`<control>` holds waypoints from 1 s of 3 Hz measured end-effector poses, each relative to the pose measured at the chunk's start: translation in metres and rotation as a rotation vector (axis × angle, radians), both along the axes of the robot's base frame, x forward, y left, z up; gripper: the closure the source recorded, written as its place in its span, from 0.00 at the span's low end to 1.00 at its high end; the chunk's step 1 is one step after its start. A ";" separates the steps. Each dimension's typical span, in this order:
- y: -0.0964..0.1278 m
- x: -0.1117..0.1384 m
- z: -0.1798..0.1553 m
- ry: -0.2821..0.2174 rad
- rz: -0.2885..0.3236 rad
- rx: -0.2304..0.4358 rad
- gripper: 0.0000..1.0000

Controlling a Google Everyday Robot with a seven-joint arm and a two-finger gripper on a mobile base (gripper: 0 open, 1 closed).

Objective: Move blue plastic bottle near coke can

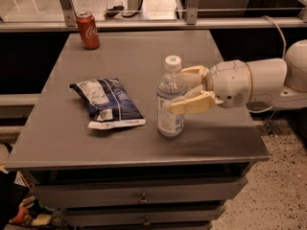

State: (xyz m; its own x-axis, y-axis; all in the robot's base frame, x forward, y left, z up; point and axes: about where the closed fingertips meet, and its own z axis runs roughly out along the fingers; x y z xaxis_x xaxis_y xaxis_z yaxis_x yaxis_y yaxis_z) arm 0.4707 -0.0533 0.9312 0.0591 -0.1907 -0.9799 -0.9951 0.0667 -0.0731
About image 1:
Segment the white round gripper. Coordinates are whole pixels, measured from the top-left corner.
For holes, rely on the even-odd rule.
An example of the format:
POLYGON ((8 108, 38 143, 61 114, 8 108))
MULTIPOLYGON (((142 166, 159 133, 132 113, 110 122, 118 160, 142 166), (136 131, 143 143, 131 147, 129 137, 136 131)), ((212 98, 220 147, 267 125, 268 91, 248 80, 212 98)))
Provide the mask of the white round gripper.
POLYGON ((216 105, 223 108, 244 106, 251 96, 251 73, 241 60, 223 61, 210 70, 202 65, 181 70, 190 84, 207 84, 208 91, 193 97, 178 97, 171 100, 172 114, 194 114, 207 112, 216 105))

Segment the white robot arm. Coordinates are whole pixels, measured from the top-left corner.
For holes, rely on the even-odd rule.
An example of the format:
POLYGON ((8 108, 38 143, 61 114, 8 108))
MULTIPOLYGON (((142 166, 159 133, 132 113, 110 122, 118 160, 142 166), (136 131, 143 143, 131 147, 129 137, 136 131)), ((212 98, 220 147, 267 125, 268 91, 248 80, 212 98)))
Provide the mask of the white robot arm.
POLYGON ((182 70, 189 90, 171 100, 173 114, 201 113, 219 106, 233 108, 262 103, 277 109, 306 106, 307 40, 294 43, 283 58, 223 61, 182 70))

